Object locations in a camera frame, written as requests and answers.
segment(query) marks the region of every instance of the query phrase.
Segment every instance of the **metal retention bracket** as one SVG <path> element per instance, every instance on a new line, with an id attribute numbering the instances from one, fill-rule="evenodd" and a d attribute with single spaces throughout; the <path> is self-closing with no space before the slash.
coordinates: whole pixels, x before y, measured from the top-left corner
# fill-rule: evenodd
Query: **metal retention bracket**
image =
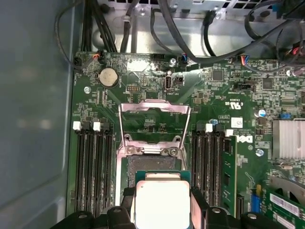
<path id="1" fill-rule="evenodd" d="M 119 119 L 120 119 L 120 129 L 121 129 L 121 138 L 122 138 L 123 146 L 124 147 L 126 146 L 126 139 L 124 138 L 122 113 L 128 111 L 148 111 L 151 108 L 158 108 L 162 112 L 174 112 L 174 113 L 181 113 L 183 115 L 187 115 L 182 140 L 180 141 L 179 144 L 179 148 L 182 149 L 187 132 L 187 126 L 190 121 L 191 108 L 190 106 L 187 105 L 172 105 L 170 104 L 170 102 L 161 99 L 145 99 L 139 102 L 138 104 L 125 103 L 119 105 Z"/>
<path id="2" fill-rule="evenodd" d="M 171 142 L 158 142 L 157 144 L 149 144 L 145 141 L 133 141 L 129 134 L 124 134 L 122 113 L 128 111 L 148 111 L 151 108 L 158 108 L 162 112 L 174 112 L 187 115 L 183 136 L 174 137 Z M 115 205 L 120 205 L 121 198 L 121 171 L 122 158 L 131 155 L 156 154 L 161 156 L 174 156 L 182 161 L 182 170 L 187 168 L 186 151 L 184 141 L 187 133 L 187 126 L 190 121 L 191 108 L 187 105 L 172 105 L 166 100 L 146 99 L 138 104 L 120 104 L 119 119 L 121 129 L 121 144 L 117 149 L 116 158 L 116 185 L 115 185 Z"/>

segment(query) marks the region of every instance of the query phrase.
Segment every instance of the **capacitor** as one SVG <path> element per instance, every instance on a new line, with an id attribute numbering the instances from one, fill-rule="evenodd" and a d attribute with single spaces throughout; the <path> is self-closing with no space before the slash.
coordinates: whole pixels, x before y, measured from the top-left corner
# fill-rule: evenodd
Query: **capacitor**
<path id="1" fill-rule="evenodd" d="M 105 68 L 97 75 L 98 80 L 106 88 L 112 88 L 118 84 L 119 76 L 112 68 Z"/>
<path id="2" fill-rule="evenodd" d="M 217 125 L 218 120 L 217 119 L 210 119 L 209 123 L 212 124 L 212 125 Z"/>
<path id="3" fill-rule="evenodd" d="M 254 112 L 254 116 L 257 118 L 265 118 L 267 116 L 267 112 L 264 109 L 259 109 Z"/>

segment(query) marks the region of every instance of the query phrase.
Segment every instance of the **sticker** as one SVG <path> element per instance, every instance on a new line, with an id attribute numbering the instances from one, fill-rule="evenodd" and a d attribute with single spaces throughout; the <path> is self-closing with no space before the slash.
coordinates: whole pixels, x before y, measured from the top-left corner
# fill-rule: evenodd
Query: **sticker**
<path id="1" fill-rule="evenodd" d="M 292 223 L 288 222 L 286 219 L 280 217 L 279 215 L 277 215 L 276 220 L 288 229 L 295 229 L 295 226 Z"/>
<path id="2" fill-rule="evenodd" d="M 300 211 L 299 211 L 299 208 L 296 207 L 295 205 L 288 203 L 287 201 L 285 201 L 273 194 L 270 194 L 270 200 L 271 200 L 271 202 L 275 203 L 276 205 L 284 208 L 285 210 L 287 210 L 287 211 L 291 212 L 292 214 L 299 217 Z"/>
<path id="3" fill-rule="evenodd" d="M 231 128 L 242 128 L 243 118 L 231 118 Z"/>

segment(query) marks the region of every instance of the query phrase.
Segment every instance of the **screw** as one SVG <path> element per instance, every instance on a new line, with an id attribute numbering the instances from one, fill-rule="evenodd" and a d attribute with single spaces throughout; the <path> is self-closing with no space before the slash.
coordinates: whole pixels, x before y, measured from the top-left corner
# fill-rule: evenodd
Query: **screw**
<path id="1" fill-rule="evenodd" d="M 83 218 L 86 218 L 86 217 L 87 217 L 87 215 L 84 215 L 84 214 L 78 216 L 78 218 L 80 218 L 80 219 L 83 219 Z"/>
<path id="2" fill-rule="evenodd" d="M 145 9 L 144 9 L 144 8 L 141 8 L 141 9 L 140 9 L 140 14 L 141 14 L 142 16 L 145 15 Z"/>
<path id="3" fill-rule="evenodd" d="M 220 213 L 220 210 L 218 208 L 213 208 L 212 211 L 215 213 Z"/>
<path id="4" fill-rule="evenodd" d="M 178 150 L 176 150 L 176 149 L 171 149 L 170 155 L 176 156 L 177 154 L 178 154 Z"/>
<path id="5" fill-rule="evenodd" d="M 170 65 L 171 65 L 171 66 L 175 66 L 176 64 L 177 64 L 176 59 L 175 59 L 175 58 L 171 58 L 171 59 L 170 59 Z"/>
<path id="6" fill-rule="evenodd" d="M 248 214 L 248 217 L 249 217 L 250 219 L 256 219 L 256 218 L 257 218 L 255 214 Z"/>
<path id="7" fill-rule="evenodd" d="M 84 87 L 84 92 L 86 94 L 89 94 L 91 92 L 91 88 L 90 87 Z"/>
<path id="8" fill-rule="evenodd" d="M 219 19 L 221 18 L 221 13 L 220 13 L 220 12 L 216 13 L 215 18 L 216 18 L 217 20 L 219 20 Z"/>
<path id="9" fill-rule="evenodd" d="M 127 153 L 127 154 L 134 154 L 134 148 L 133 148 L 132 146 L 127 147 L 126 153 Z"/>
<path id="10" fill-rule="evenodd" d="M 263 151 L 262 149 L 257 149 L 256 152 L 255 152 L 255 154 L 256 154 L 257 156 L 262 156 L 262 155 L 264 155 L 264 151 Z"/>

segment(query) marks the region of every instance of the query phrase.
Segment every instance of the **blue connector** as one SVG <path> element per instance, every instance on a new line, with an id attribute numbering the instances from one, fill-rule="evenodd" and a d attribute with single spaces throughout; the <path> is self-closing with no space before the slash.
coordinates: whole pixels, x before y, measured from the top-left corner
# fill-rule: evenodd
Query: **blue connector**
<path id="1" fill-rule="evenodd" d="M 291 119 L 291 114 L 290 113 L 282 113 L 280 114 L 281 119 Z"/>
<path id="2" fill-rule="evenodd" d="M 252 212 L 260 212 L 261 199 L 256 195 L 251 195 L 251 211 Z"/>

